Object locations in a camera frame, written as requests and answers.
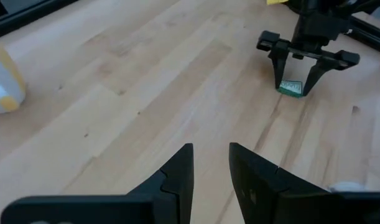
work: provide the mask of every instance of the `mug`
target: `mug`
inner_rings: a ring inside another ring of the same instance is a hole
[[[24,80],[10,55],[0,44],[0,113],[18,109],[24,98]]]

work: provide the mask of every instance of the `small green object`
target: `small green object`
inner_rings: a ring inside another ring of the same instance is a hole
[[[296,98],[303,97],[302,90],[303,83],[298,81],[283,80],[278,88],[278,92]]]

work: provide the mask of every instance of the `wooden table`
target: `wooden table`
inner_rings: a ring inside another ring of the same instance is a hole
[[[186,142],[195,146],[192,223],[243,222],[228,166],[239,142],[321,187],[380,190],[380,53],[300,100],[273,87],[255,49],[297,15],[261,0],[81,0],[0,39],[28,84],[0,115],[0,212],[26,195],[125,194]],[[290,59],[306,79],[313,60]]]

